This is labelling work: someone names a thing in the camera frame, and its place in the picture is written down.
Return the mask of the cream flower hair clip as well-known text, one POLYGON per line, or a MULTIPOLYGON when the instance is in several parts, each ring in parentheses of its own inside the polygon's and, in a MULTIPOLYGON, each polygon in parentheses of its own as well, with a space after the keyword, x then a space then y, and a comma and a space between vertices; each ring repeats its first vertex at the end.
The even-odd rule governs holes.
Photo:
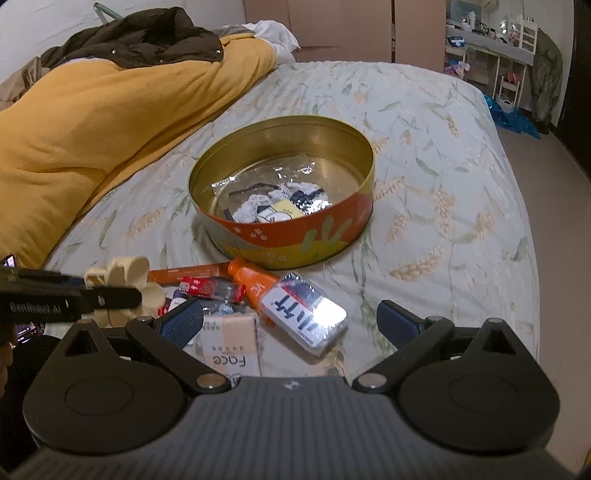
POLYGON ((141 304, 133 309, 98 310, 90 317, 101 328, 124 327, 138 316, 156 317, 165 304, 164 289, 148 280, 149 261, 145 256, 113 258, 107 266, 92 267, 84 274, 86 286, 129 287, 137 289, 141 304))

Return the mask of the clear plastic toothpick box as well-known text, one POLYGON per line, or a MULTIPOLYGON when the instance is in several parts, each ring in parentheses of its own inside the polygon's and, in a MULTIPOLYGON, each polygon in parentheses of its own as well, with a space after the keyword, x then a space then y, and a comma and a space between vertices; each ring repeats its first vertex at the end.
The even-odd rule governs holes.
POLYGON ((274 283, 260 297, 259 307, 301 348, 317 357, 348 327, 346 310, 294 272, 274 283))

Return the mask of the clear bag with lace accessories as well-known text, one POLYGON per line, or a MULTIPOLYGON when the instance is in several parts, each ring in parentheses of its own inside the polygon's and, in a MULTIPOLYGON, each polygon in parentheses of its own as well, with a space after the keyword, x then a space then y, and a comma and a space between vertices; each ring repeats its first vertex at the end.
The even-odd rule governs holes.
POLYGON ((215 211, 240 224, 259 223, 257 208, 283 199, 296 204, 304 216, 332 206, 320 161, 305 154, 260 161, 212 183, 211 188, 215 211))

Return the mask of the yellow rabbit tissue pack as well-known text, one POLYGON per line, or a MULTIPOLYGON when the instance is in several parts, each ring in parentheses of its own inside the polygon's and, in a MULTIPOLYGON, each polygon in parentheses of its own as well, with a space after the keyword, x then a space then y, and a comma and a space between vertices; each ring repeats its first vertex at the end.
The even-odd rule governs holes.
POLYGON ((304 217, 304 211, 288 199, 280 200, 270 206, 259 206, 256 212, 256 221, 259 223, 277 223, 301 217, 304 217))

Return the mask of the brown snack bar sachet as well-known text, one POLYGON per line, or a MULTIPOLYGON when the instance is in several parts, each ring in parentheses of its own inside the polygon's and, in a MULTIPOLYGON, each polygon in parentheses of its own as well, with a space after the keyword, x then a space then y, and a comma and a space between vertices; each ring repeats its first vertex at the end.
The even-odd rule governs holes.
POLYGON ((150 270, 147 275, 149 282, 161 286, 172 286, 178 284, 184 277, 189 278, 228 278, 228 262, 206 265, 196 265, 160 270, 150 270))

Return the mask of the orange tube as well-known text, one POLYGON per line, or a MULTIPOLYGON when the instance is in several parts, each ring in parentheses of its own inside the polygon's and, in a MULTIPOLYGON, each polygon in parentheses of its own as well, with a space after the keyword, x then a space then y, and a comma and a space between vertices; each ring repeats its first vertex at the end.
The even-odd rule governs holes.
POLYGON ((273 327, 273 321, 263 314, 260 299, 279 281, 276 275, 242 258, 236 258, 229 262, 228 275, 235 283, 245 287, 245 296, 249 300, 249 305, 259 312, 259 316, 266 326, 273 327))

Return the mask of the round decorated metal tin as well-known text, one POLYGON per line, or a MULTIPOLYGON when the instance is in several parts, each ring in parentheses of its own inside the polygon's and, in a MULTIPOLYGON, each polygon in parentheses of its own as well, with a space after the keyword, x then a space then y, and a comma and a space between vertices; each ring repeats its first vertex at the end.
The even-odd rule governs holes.
POLYGON ((188 193, 214 246, 270 270, 322 262, 363 233, 373 212, 376 155, 348 124, 277 117, 209 147, 188 193))

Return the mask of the yellow fleece blanket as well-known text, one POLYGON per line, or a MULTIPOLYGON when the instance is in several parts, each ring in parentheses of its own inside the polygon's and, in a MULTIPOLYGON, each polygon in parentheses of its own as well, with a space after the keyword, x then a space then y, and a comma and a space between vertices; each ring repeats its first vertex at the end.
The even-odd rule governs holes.
POLYGON ((40 268, 71 225, 276 66, 252 34, 221 40, 219 62, 124 69, 73 60, 1 113, 1 253, 40 268))

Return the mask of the blue plastic bag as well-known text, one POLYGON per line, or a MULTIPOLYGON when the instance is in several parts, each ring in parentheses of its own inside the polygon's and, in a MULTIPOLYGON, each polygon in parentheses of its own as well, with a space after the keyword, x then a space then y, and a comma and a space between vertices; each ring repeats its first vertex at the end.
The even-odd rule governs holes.
POLYGON ((491 117, 498 127, 518 134, 526 133, 537 140, 541 139, 536 126, 519 109, 514 109, 507 113, 492 97, 484 95, 484 99, 491 113, 491 117))

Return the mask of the dark door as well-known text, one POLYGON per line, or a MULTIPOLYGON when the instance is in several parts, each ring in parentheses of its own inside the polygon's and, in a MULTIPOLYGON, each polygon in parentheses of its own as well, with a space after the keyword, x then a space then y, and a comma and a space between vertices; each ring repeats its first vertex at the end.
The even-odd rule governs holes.
POLYGON ((573 5, 573 51, 556 135, 590 175, 590 2, 574 1, 573 5))

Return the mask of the dark brown puffer jacket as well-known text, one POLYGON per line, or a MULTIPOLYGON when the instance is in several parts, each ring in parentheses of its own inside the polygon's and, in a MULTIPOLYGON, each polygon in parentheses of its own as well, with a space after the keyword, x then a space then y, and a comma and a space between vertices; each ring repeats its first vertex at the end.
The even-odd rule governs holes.
POLYGON ((81 58, 133 69, 183 61, 221 62, 223 47, 214 32, 194 25, 184 9, 155 8, 79 31, 63 45, 45 51, 40 62, 54 69, 81 58))

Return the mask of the pink wardrobe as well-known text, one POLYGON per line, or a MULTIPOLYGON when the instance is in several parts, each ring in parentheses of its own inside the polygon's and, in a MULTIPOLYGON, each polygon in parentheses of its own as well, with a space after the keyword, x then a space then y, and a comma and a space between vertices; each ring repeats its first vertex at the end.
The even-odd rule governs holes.
POLYGON ((444 0, 250 0, 249 22, 276 20, 297 37, 297 60, 394 62, 444 70, 444 0))

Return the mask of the white desk shelf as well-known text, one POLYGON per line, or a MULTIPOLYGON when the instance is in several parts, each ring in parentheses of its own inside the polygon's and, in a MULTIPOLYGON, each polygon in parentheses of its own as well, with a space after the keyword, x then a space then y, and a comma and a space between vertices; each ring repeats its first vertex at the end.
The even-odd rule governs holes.
POLYGON ((488 27, 470 13, 446 25, 444 71, 480 89, 508 111, 520 107, 539 29, 523 17, 488 27))

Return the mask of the white pillow cloth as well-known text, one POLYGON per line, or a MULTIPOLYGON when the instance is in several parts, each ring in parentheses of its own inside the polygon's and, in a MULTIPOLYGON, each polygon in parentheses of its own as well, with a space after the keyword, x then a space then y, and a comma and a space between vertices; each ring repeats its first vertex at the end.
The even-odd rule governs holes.
POLYGON ((297 37, 283 23, 274 20, 259 20, 256 23, 225 25, 213 30, 218 37, 232 34, 252 33, 264 40, 276 51, 277 65, 296 62, 296 53, 300 48, 297 37))

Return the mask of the green hanging jacket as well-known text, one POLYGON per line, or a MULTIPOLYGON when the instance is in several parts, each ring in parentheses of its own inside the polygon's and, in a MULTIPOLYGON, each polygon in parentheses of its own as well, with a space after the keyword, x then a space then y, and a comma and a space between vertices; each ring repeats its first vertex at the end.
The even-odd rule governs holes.
POLYGON ((556 43, 538 30, 536 52, 530 71, 531 117, 538 131, 549 133, 563 81, 563 58, 556 43))

